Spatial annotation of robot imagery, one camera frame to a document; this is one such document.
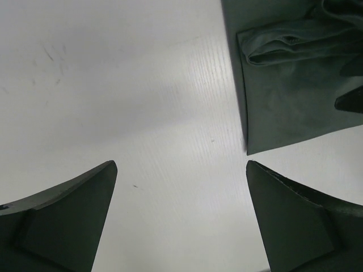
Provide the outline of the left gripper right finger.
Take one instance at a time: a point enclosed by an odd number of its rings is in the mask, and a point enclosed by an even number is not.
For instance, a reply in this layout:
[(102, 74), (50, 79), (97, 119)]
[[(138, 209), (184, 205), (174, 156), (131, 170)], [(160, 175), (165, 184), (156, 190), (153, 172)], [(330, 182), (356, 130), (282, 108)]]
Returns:
[(362, 206), (250, 160), (246, 176), (271, 271), (362, 271)]

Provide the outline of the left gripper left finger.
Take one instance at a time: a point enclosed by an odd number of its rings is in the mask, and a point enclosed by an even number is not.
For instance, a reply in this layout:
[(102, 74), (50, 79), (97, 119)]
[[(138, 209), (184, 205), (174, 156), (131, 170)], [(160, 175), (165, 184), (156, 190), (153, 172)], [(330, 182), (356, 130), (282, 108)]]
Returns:
[(113, 160), (1, 205), (1, 271), (91, 271), (116, 184)]

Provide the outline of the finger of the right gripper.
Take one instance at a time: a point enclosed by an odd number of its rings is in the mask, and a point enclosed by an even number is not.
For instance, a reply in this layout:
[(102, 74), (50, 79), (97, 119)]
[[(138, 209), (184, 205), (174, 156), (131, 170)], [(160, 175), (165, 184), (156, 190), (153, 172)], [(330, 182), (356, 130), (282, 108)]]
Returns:
[(345, 112), (363, 114), (363, 88), (358, 88), (339, 96), (335, 101), (335, 109)]

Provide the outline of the dark grey t-shirt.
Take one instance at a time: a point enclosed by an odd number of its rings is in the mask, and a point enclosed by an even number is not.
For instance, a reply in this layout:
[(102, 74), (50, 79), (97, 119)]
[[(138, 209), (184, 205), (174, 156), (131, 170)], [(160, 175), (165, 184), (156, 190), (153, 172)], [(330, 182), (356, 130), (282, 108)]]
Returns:
[(249, 155), (360, 126), (339, 96), (362, 86), (361, 1), (223, 1)]

